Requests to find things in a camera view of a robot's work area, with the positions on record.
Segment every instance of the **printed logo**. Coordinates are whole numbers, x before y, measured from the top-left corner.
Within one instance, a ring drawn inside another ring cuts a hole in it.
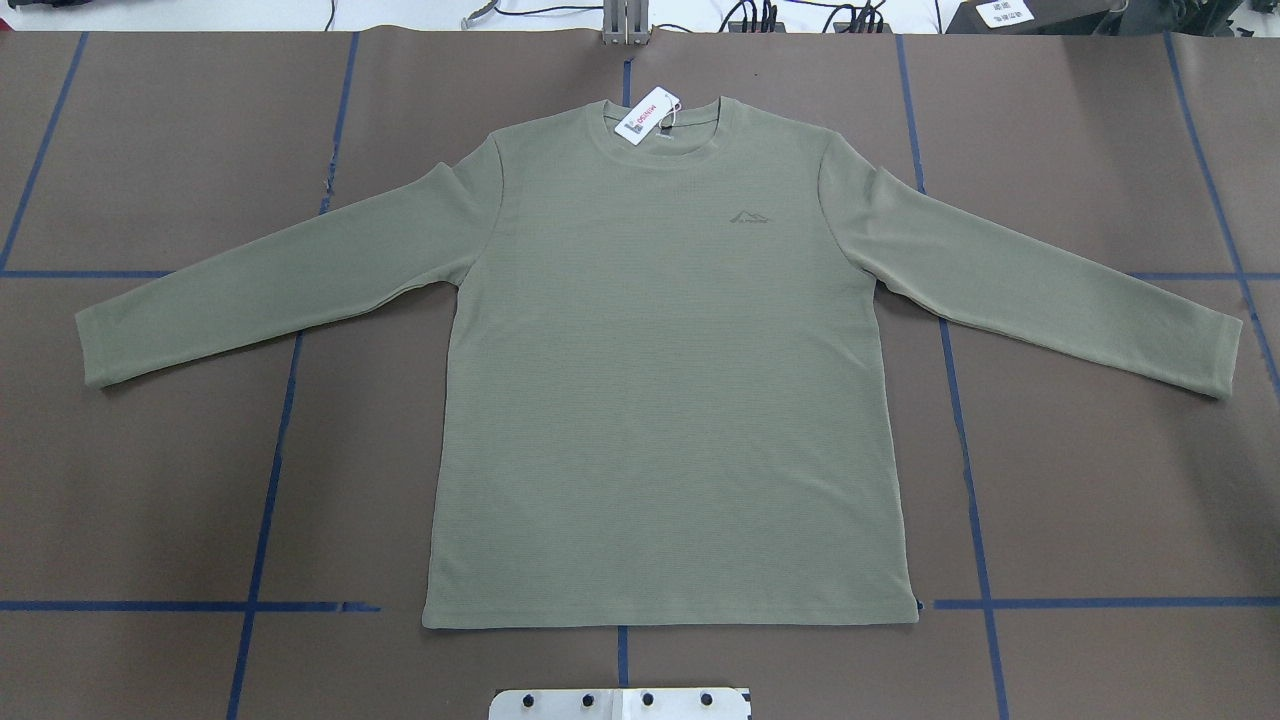
[[[730,220],[730,222],[731,223],[768,223],[768,222],[772,222],[772,220],[769,220],[768,218],[765,218],[764,215],[762,215],[759,213],[748,213],[746,210],[742,210],[741,213],[739,213],[737,215],[735,215],[733,219]]]
[[[645,108],[644,113],[640,113],[636,117],[636,119],[632,123],[630,123],[630,124],[623,123],[622,127],[627,128],[628,131],[631,131],[631,132],[634,132],[636,135],[644,135],[644,123],[645,123],[645,120],[649,119],[650,115],[653,115],[653,111],[657,110],[657,109],[658,109],[657,105],[650,104],[648,108]]]

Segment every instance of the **sleeve cuff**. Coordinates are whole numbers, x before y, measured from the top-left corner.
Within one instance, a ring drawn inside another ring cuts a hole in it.
[[[1235,377],[1235,357],[1240,351],[1240,332],[1244,322],[1233,315],[1224,315],[1217,337],[1217,352],[1213,359],[1212,384],[1210,395],[1219,400],[1231,397],[1231,378]]]
[[[84,384],[92,388],[111,384],[106,377],[106,348],[102,343],[101,324],[93,319],[92,307],[76,313],[76,329],[84,354]]]

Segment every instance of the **white label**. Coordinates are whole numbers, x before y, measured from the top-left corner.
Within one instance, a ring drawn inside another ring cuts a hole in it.
[[[987,23],[987,27],[1015,26],[1036,19],[1023,0],[997,0],[996,3],[978,5],[975,9],[982,15],[982,22]]]
[[[662,87],[653,88],[644,100],[636,102],[635,108],[622,118],[622,122],[613,128],[613,132],[627,138],[631,145],[640,145],[640,141],[649,135],[658,123],[672,111],[680,109],[680,99],[667,92]]]

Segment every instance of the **hang tag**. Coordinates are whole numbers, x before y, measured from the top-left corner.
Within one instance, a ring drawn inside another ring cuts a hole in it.
[[[997,0],[974,9],[982,15],[982,22],[987,23],[987,27],[1015,26],[1036,19],[1023,0]]]
[[[680,109],[680,99],[675,95],[667,92],[662,87],[654,87],[649,95],[644,96],[644,100],[636,102],[635,108],[622,122],[618,123],[613,132],[627,138],[631,145],[640,145],[653,128],[658,127],[669,113]]]

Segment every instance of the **long-sleeve shirt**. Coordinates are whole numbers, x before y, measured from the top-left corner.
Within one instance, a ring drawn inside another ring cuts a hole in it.
[[[431,628],[918,620],[877,279],[1230,395],[1236,318],[920,195],[829,129],[722,97],[632,146],[626,111],[495,131],[82,310],[86,382],[457,286]]]

